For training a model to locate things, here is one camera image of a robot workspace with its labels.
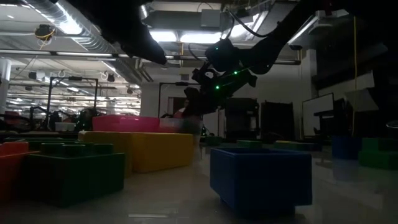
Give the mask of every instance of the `exposed ductwork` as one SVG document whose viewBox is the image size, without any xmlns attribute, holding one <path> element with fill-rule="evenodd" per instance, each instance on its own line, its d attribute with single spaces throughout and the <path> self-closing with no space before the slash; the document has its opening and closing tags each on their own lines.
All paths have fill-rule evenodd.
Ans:
<svg viewBox="0 0 398 224">
<path fill-rule="evenodd" d="M 56 3 L 49 0 L 23 1 L 65 34 L 83 36 L 72 39 L 87 51 L 117 53 L 117 49 L 102 38 L 101 31 L 67 1 L 59 0 Z M 115 68 L 127 82 L 140 84 L 142 78 L 130 70 L 125 62 L 117 60 L 104 63 Z"/>
</svg>

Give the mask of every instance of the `blue bin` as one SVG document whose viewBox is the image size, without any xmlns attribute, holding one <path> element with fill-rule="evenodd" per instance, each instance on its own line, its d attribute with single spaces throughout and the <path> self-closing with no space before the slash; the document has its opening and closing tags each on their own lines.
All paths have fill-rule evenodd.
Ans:
<svg viewBox="0 0 398 224">
<path fill-rule="evenodd" d="M 333 158 L 358 159 L 358 153 L 362 149 L 362 139 L 351 136 L 333 136 L 331 147 Z"/>
<path fill-rule="evenodd" d="M 310 154 L 271 149 L 212 149 L 210 187 L 238 215 L 312 204 Z"/>
</svg>

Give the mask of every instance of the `robotic arm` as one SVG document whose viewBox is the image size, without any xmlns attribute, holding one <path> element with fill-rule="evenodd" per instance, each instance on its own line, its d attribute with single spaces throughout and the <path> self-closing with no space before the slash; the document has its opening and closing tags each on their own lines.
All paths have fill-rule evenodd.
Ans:
<svg viewBox="0 0 398 224">
<path fill-rule="evenodd" d="M 210 46 L 205 52 L 208 61 L 201 69 L 193 71 L 192 79 L 200 84 L 200 90 L 189 87 L 185 89 L 190 104 L 185 109 L 183 116 L 200 116 L 212 113 L 219 107 L 222 109 L 226 100 L 242 86 L 248 83 L 255 87 L 257 77 L 251 75 L 250 71 L 255 74 L 267 73 L 284 45 L 315 11 L 323 9 L 328 12 L 346 9 L 351 14 L 359 15 L 365 20 L 368 18 L 364 18 L 366 16 L 363 16 L 363 12 L 374 12 L 367 5 L 353 7 L 356 4 L 355 0 L 301 0 L 286 18 L 253 48 L 238 49 L 232 45 L 229 39 L 221 39 Z M 220 75 L 209 69 L 210 65 L 224 74 Z M 206 72 L 212 72 L 213 78 L 206 76 Z"/>
</svg>

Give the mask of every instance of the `yellow plastic box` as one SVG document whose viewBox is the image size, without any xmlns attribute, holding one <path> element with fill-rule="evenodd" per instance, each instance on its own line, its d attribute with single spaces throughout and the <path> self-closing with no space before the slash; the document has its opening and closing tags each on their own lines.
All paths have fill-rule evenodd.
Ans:
<svg viewBox="0 0 398 224">
<path fill-rule="evenodd" d="M 188 166 L 193 160 L 193 136 L 169 133 L 81 132 L 79 140 L 114 144 L 126 154 L 125 177 L 131 172 L 150 172 Z"/>
<path fill-rule="evenodd" d="M 150 172 L 188 166 L 193 160 L 191 134 L 133 133 L 132 170 Z"/>
</svg>

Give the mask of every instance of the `shiny floor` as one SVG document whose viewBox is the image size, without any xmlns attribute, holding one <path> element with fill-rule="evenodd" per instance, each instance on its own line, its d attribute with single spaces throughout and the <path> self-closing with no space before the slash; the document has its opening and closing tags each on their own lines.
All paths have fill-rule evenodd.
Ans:
<svg viewBox="0 0 398 224">
<path fill-rule="evenodd" d="M 128 178 L 122 192 L 70 208 L 35 202 L 0 207 L 0 223 L 398 223 L 398 172 L 313 155 L 313 205 L 294 217 L 235 217 L 209 187 L 209 150 L 190 167 Z"/>
</svg>

